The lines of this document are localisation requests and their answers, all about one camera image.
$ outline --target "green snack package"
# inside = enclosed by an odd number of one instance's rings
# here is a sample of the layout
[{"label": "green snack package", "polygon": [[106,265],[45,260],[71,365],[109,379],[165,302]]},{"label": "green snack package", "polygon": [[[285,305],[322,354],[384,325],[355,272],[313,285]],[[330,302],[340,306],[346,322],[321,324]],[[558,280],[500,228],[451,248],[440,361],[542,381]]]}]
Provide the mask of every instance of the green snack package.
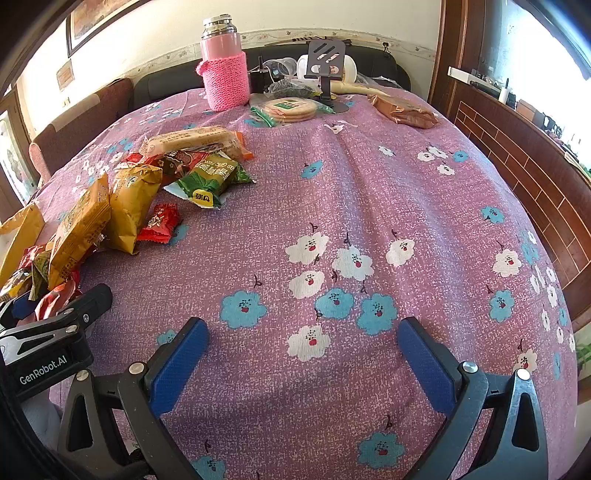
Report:
[{"label": "green snack package", "polygon": [[254,183],[248,172],[223,152],[209,154],[180,180],[164,187],[202,208],[219,208],[219,196],[233,183]]}]

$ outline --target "yellow snack package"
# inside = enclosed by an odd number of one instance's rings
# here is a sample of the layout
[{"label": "yellow snack package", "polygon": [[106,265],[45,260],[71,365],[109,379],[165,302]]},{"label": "yellow snack package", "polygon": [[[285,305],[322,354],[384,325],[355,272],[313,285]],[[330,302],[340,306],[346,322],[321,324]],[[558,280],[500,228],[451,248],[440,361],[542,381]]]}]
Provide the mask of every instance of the yellow snack package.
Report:
[{"label": "yellow snack package", "polygon": [[111,219],[105,245],[132,254],[139,231],[162,183],[162,169],[138,165],[117,172],[111,190]]},{"label": "yellow snack package", "polygon": [[25,249],[35,245],[44,226],[45,220],[35,203],[22,208],[0,225],[0,286],[18,268]]},{"label": "yellow snack package", "polygon": [[96,242],[111,217],[109,177],[95,180],[57,228],[49,260],[48,288],[53,290]]}]

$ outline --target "window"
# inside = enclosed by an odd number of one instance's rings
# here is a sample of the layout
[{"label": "window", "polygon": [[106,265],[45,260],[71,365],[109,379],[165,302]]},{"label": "window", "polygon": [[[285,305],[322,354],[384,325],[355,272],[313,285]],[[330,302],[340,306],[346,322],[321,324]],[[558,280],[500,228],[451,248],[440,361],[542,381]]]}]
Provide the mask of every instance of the window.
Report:
[{"label": "window", "polygon": [[518,100],[552,117],[579,163],[591,168],[591,79],[585,81],[567,50],[529,12],[511,0],[501,5],[498,47],[486,55],[488,75],[503,83],[508,78]]}]

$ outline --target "framed picture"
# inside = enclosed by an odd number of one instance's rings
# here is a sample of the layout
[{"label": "framed picture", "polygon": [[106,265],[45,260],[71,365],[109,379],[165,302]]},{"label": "framed picture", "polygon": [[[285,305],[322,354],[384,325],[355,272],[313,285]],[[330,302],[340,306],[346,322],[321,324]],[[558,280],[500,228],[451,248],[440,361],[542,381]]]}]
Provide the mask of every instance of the framed picture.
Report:
[{"label": "framed picture", "polygon": [[68,57],[98,32],[150,0],[83,0],[66,18]]}]

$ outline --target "snack pile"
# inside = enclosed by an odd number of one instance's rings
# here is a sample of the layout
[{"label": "snack pile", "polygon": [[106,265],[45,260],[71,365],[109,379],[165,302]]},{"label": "snack pile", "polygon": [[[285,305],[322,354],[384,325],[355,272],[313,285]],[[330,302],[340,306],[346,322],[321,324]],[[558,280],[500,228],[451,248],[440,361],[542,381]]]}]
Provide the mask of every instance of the snack pile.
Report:
[{"label": "snack pile", "polygon": [[26,294],[36,308],[21,323],[54,315],[80,294],[79,266],[97,249],[136,254],[138,241],[170,242],[182,221],[176,204],[160,203],[147,217],[160,189],[219,208],[231,185],[254,183],[240,164],[251,158],[240,132],[217,126],[170,132],[146,138],[115,167],[111,185],[106,173],[97,178],[46,244],[35,245],[45,225],[39,208],[23,208],[0,226],[0,304]]}]

